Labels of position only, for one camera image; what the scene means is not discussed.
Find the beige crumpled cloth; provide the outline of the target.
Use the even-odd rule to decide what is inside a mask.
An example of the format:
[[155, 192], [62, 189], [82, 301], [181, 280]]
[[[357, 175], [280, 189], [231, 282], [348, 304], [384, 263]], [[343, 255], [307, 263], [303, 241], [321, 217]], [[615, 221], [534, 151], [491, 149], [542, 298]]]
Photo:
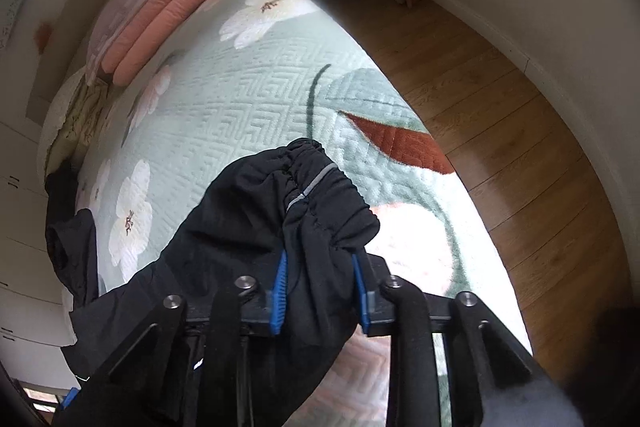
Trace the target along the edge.
[[105, 126], [108, 111], [124, 89], [97, 79], [86, 80], [85, 67], [70, 75], [56, 92], [42, 125], [37, 173], [44, 181], [64, 160], [78, 171], [89, 147]]

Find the green floral quilted bedspread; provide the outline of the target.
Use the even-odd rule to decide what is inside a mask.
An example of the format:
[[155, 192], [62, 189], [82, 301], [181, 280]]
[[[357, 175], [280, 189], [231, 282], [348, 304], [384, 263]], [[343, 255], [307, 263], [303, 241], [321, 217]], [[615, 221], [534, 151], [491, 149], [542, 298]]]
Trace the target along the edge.
[[160, 257], [224, 168], [318, 142], [378, 218], [400, 287], [281, 426], [498, 426], [535, 366], [518, 302], [447, 156], [366, 51], [311, 0], [214, 0], [122, 92], [76, 181], [98, 291]]

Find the white wardrobe cabinet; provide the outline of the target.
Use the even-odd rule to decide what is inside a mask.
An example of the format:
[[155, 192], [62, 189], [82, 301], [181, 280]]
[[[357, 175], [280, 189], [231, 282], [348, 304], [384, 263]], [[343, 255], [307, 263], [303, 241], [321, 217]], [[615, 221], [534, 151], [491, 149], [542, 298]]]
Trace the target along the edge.
[[1, 364], [22, 384], [64, 392], [77, 385], [61, 351], [74, 340], [44, 243], [35, 159], [36, 144], [2, 124]]

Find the black hooded jacket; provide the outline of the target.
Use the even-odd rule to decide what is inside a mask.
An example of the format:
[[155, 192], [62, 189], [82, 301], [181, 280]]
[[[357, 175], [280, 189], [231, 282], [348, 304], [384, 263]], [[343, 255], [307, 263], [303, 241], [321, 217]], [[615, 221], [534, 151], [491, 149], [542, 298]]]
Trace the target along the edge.
[[[241, 158], [209, 185], [160, 257], [98, 291], [96, 224], [50, 174], [47, 252], [74, 298], [64, 349], [80, 392], [58, 426], [281, 426], [321, 383], [359, 319], [352, 255], [380, 224], [322, 146], [299, 139]], [[277, 336], [241, 329], [234, 281], [288, 253]]]

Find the salmon pink folded blanket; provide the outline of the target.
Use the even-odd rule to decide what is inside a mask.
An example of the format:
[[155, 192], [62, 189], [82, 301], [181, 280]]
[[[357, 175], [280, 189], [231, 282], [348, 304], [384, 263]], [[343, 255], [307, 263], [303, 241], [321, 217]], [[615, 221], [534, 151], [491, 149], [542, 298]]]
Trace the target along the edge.
[[160, 46], [206, 0], [143, 0], [108, 38], [98, 56], [98, 71], [126, 87]]

